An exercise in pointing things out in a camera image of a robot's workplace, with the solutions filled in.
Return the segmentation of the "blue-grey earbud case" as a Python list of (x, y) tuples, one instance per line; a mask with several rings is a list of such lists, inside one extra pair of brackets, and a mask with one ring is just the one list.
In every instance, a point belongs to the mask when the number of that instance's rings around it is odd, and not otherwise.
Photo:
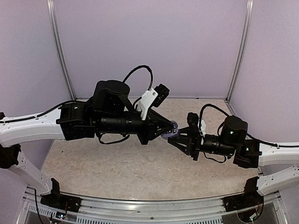
[(179, 136), (179, 133), (178, 133), (177, 135), (173, 135), (173, 134), (172, 134), (172, 130), (173, 130), (173, 129), (177, 129), (177, 130), (179, 131), (177, 122), (174, 121), (174, 120), (172, 120), (171, 123), (173, 124), (173, 128), (172, 128), (171, 130), (169, 130), (169, 131), (167, 131), (167, 132), (165, 132), (165, 133), (163, 133), (163, 134), (161, 135), (161, 137), (162, 137), (163, 139), (165, 139), (165, 140), (167, 140), (167, 139), (169, 139), (169, 138), (176, 138), (176, 137)]

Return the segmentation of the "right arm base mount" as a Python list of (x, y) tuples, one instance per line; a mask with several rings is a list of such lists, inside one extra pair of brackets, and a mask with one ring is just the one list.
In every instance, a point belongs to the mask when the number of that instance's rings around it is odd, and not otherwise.
[(264, 203), (263, 196), (259, 195), (257, 190), (257, 180), (259, 177), (252, 177), (246, 181), (244, 191), (233, 196), (223, 198), (226, 212), (242, 210), (245, 208), (258, 206)]

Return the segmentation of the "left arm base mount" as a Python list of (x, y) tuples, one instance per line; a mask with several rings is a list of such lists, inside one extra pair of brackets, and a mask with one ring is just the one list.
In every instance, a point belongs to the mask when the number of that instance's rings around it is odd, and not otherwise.
[(59, 182), (54, 178), (51, 178), (51, 184), (50, 193), (42, 195), (40, 203), (66, 212), (71, 211), (78, 213), (82, 199), (80, 197), (62, 194), (60, 192)]

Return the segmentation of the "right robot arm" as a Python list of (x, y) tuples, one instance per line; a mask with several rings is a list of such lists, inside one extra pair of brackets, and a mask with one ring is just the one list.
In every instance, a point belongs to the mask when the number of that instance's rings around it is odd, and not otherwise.
[(239, 203), (249, 207), (259, 196), (265, 196), (299, 182), (299, 147), (268, 143), (254, 138), (247, 139), (247, 122), (236, 116), (228, 116), (221, 124), (220, 135), (205, 133), (206, 124), (197, 114), (190, 113), (188, 127), (165, 134), (168, 143), (180, 149), (195, 161), (199, 153), (233, 158), (233, 164), (241, 168), (258, 168), (273, 164), (290, 164), (289, 168), (271, 175), (248, 179)]

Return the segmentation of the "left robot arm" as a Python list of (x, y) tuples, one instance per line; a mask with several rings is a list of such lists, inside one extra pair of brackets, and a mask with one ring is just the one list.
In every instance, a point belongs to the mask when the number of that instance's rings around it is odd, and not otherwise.
[(65, 204), (59, 186), (46, 177), (21, 151), (21, 144), (36, 140), (77, 140), (120, 134), (124, 139), (135, 134), (146, 145), (173, 124), (155, 111), (166, 99), (169, 89), (163, 84), (149, 88), (137, 106), (128, 98), (130, 88), (121, 81), (99, 81), (93, 96), (83, 101), (65, 101), (40, 114), (16, 118), (1, 116), (1, 168), (16, 173), (53, 206)]

